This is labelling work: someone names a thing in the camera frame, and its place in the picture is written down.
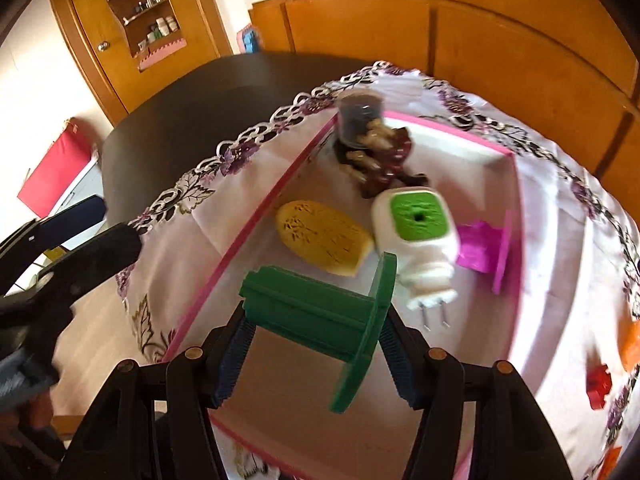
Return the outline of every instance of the tablecloth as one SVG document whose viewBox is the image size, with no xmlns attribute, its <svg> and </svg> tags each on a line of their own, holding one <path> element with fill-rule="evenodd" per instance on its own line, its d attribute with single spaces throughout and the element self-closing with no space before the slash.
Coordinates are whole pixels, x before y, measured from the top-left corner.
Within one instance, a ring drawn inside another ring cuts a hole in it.
<svg viewBox="0 0 640 480">
<path fill-rule="evenodd" d="M 619 330 L 640 317 L 636 224 L 558 145 L 418 70 L 379 61 L 299 94 L 268 123 L 221 142 L 131 223 L 143 250 L 117 283 L 142 353 L 158 362 L 199 343 L 183 339 L 212 270 L 274 180 L 335 114 L 336 97 L 354 86 L 380 92 L 387 110 L 453 125 L 516 154 L 526 271 L 508 359 L 535 394 L 574 477 L 594 478 L 606 450 L 624 449 L 640 422 L 640 368 L 626 373 L 618 353 Z M 586 372 L 600 363 L 609 366 L 613 388 L 604 410 L 592 411 Z M 233 453 L 242 462 L 242 450 Z"/>
</svg>

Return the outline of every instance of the pink-rimmed tray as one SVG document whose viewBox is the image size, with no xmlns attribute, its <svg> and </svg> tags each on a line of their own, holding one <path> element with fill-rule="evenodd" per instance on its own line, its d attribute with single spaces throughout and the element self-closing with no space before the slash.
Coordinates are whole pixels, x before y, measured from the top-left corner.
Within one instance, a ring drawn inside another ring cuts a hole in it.
<svg viewBox="0 0 640 480">
<path fill-rule="evenodd" d="M 404 306 L 406 291 L 397 286 L 394 305 L 402 320 L 422 330 L 431 346 L 457 359 L 491 365 L 507 358 L 520 304 L 522 222 L 520 192 L 509 150 L 431 121 L 388 112 L 391 127 L 407 126 L 414 148 L 407 161 L 413 173 L 425 173 L 446 199 L 456 224 L 484 220 L 501 227 L 505 212 L 513 223 L 511 247 L 499 295 L 492 276 L 458 267 L 455 302 L 447 305 L 450 328 L 430 312 L 431 331 L 420 313 Z M 338 169 L 332 150 L 335 117 L 301 151 L 248 219 L 224 254 L 196 303 L 185 316 L 167 352 L 203 341 L 209 330 L 226 323 L 238 301 L 242 279 L 251 269 L 278 265 L 366 294 L 377 263 L 370 254 L 354 278 L 334 276 L 306 264 L 278 238 L 274 213 L 291 200 L 308 199 L 349 214 L 371 229 L 370 201 Z M 342 415 L 328 410 L 341 363 L 257 330 L 233 396 L 211 412 L 212 421 L 268 462 L 307 480 L 401 478 L 420 421 L 398 397 L 386 361 L 376 349 L 367 376 Z M 465 407 L 458 457 L 464 476 L 473 435 L 473 406 Z"/>
</svg>

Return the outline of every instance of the magenta plastic toy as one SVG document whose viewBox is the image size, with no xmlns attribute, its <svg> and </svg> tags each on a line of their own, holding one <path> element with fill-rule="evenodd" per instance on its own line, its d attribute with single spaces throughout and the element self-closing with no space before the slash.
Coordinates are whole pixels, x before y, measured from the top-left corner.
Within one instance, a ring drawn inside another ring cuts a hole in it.
<svg viewBox="0 0 640 480">
<path fill-rule="evenodd" d="M 491 227 L 484 221 L 460 225 L 457 229 L 460 236 L 460 255 L 456 263 L 460 267 L 484 274 L 493 273 L 494 283 L 491 290 L 494 294 L 500 294 L 511 240 L 511 211 L 505 213 L 502 229 Z"/>
</svg>

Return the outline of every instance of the wooden door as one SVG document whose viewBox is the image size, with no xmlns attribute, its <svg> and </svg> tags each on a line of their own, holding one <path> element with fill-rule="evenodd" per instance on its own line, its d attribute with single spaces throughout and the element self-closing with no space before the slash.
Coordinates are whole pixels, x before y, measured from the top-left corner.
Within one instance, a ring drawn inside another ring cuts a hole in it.
<svg viewBox="0 0 640 480">
<path fill-rule="evenodd" d="M 128 112 L 220 56 L 199 0 L 150 0 L 144 9 L 136 7 L 146 0 L 72 1 L 90 47 Z M 167 16 L 174 16 L 179 29 L 140 50 L 138 43 L 156 19 Z"/>
</svg>

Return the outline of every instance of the yellow oval object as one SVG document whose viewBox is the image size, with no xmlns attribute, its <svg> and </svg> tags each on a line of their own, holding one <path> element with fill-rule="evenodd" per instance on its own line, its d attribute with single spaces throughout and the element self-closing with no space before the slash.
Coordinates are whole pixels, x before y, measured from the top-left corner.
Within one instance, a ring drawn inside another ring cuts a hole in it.
<svg viewBox="0 0 640 480">
<path fill-rule="evenodd" d="M 355 276 L 373 248 L 372 236 L 344 213 L 311 200 L 295 200 L 276 213 L 283 243 L 308 263 L 339 276 Z"/>
</svg>

